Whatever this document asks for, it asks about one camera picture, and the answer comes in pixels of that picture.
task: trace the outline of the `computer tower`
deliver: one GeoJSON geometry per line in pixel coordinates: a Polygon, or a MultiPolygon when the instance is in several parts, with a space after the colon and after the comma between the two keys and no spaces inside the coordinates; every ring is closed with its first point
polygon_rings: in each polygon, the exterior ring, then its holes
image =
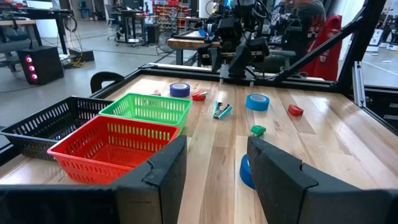
{"type": "Polygon", "coordinates": [[[160,35],[159,24],[148,24],[147,32],[148,44],[157,44],[160,35]]]}
{"type": "Polygon", "coordinates": [[[57,47],[40,46],[17,53],[29,84],[45,85],[63,77],[57,47]]]}

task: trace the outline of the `gray floor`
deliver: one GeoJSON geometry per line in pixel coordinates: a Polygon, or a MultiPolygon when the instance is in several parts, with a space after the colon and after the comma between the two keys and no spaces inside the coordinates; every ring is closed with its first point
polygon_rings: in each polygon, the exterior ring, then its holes
{"type": "MultiPolygon", "coordinates": [[[[84,49],[94,51],[95,62],[84,68],[65,70],[65,78],[44,86],[31,86],[24,80],[22,72],[12,74],[8,68],[0,68],[0,126],[9,126],[26,116],[48,107],[68,96],[88,96],[90,78],[96,72],[110,71],[128,75],[138,66],[149,62],[174,63],[175,55],[158,55],[155,47],[130,47],[125,44],[116,46],[107,36],[114,32],[105,22],[79,21],[79,33],[84,49]]],[[[68,47],[79,47],[75,35],[67,35],[68,47]]],[[[57,38],[43,39],[44,45],[60,47],[57,38]]],[[[184,52],[188,58],[194,52],[184,52]]],[[[367,85],[398,87],[398,54],[381,49],[378,56],[364,56],[364,77],[367,85]]]]}

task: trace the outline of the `person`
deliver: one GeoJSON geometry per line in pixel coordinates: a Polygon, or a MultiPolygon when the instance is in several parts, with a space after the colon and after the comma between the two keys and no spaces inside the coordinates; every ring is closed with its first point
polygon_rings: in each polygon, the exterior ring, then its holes
{"type": "MultiPolygon", "coordinates": [[[[311,45],[314,43],[321,28],[326,21],[326,12],[320,0],[293,0],[292,5],[302,27],[301,32],[287,41],[282,50],[291,50],[296,56],[290,59],[290,64],[295,63],[313,50],[311,45]]],[[[267,73],[278,73],[280,68],[285,66],[285,57],[281,55],[269,55],[263,62],[257,63],[267,73]]]]}

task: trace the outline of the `plastic basket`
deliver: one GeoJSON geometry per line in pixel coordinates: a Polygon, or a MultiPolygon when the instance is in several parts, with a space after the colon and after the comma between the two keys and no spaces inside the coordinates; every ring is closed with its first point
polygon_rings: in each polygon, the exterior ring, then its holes
{"type": "Polygon", "coordinates": [[[192,101],[186,99],[128,93],[99,114],[178,126],[180,134],[191,105],[192,101]]]}
{"type": "Polygon", "coordinates": [[[21,153],[55,161],[47,149],[94,118],[112,101],[71,96],[1,130],[21,153]]]}
{"type": "Polygon", "coordinates": [[[68,176],[108,184],[177,137],[178,127],[97,116],[48,150],[68,176]]]}

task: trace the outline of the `green block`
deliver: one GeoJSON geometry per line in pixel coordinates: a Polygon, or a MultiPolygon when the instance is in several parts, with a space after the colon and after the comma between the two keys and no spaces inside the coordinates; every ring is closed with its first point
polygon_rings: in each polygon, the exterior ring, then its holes
{"type": "Polygon", "coordinates": [[[266,129],[265,127],[263,127],[263,126],[260,126],[260,125],[254,125],[254,126],[251,128],[250,131],[251,131],[252,133],[254,133],[254,134],[253,134],[254,136],[259,137],[259,136],[262,136],[262,135],[265,133],[265,131],[267,131],[267,129],[266,129]]]}

